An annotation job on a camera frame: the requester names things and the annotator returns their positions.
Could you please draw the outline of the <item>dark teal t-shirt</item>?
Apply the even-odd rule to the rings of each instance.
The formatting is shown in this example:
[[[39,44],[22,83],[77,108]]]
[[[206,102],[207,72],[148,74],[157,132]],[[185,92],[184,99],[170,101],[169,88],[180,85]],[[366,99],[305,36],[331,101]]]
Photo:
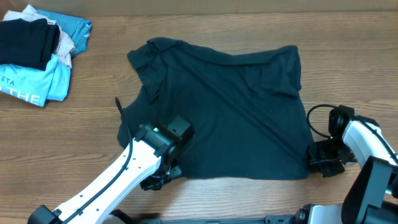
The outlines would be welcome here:
[[[127,55],[142,81],[124,109],[122,147],[140,124],[176,117],[195,134],[177,157],[188,179],[297,180],[310,175],[313,137],[300,99],[298,48],[230,55],[158,37]]]

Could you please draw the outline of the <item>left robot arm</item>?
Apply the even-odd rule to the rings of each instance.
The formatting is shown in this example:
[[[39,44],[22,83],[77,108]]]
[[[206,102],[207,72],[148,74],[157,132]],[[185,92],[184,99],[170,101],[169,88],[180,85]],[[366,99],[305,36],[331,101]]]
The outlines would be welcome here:
[[[138,185],[161,188],[193,133],[192,124],[181,117],[167,126],[142,124],[122,154],[92,183],[55,210],[41,205],[28,224],[103,223]]]

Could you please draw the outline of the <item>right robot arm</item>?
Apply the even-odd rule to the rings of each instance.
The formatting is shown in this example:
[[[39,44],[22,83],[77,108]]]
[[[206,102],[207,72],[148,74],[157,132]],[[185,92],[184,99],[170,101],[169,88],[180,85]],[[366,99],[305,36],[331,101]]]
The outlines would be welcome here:
[[[330,106],[328,134],[309,146],[311,170],[324,177],[341,174],[358,163],[361,171],[342,204],[307,204],[286,223],[397,223],[397,153],[382,136],[380,125],[354,108]]]

